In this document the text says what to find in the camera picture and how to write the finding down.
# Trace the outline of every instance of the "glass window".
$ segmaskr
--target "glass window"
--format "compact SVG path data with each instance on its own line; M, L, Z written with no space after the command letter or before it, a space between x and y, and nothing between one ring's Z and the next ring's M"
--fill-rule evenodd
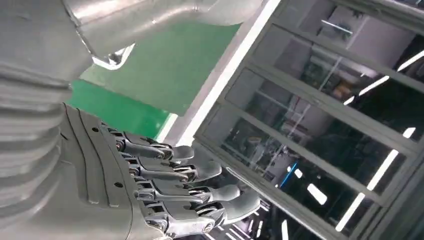
M194 150L197 157L203 158L205 160L209 159L201 149ZM201 183L202 186L209 186L216 189L229 184L237 185L242 192L252 190L249 186L231 175L225 168L222 168L222 174L219 176L208 179ZM304 226L292 219L281 209L274 206L272 203L266 201L265 199L261 199L261 205L262 207L259 208L254 214L251 214L250 216L247 216L246 218L235 222L234 224L216 227L211 232L209 232L208 235L188 236L182 239L268 240L272 239L272 237L274 237L274 239L287 239L283 238L283 235L288 236L289 239L320 239Z
M385 189L405 160L398 151L249 69L241 72L226 100L377 193ZM266 173L269 160L265 160L265 153L276 151L279 143L225 108L211 124L207 136L219 135L213 140L233 150L246 165L259 165L258 171ZM414 130L406 128L403 133L410 137Z
M206 131L204 136L211 139L213 136L209 134L212 132L227 132L221 141L215 138L215 144L269 181L276 189L285 192L336 227L358 193L242 118L233 127L222 129L217 123L225 121L227 113L221 107L208 126L208 129L214 131ZM360 167L357 173L369 173L366 166ZM361 199L355 214L341 228L344 234L348 235L355 228L372 203L369 199Z
M395 58L407 55L406 52L408 50L403 48ZM273 25L256 49L254 57L401 134L405 129L415 128L410 136L414 141L419 140L424 133L424 112L416 104L424 101L424 94L309 40L295 37ZM421 71L418 80L424 81L424 65L420 66L415 66L419 67L418 70L411 65L407 72L414 69L414 74L418 74ZM259 80L253 79L252 82L258 83Z

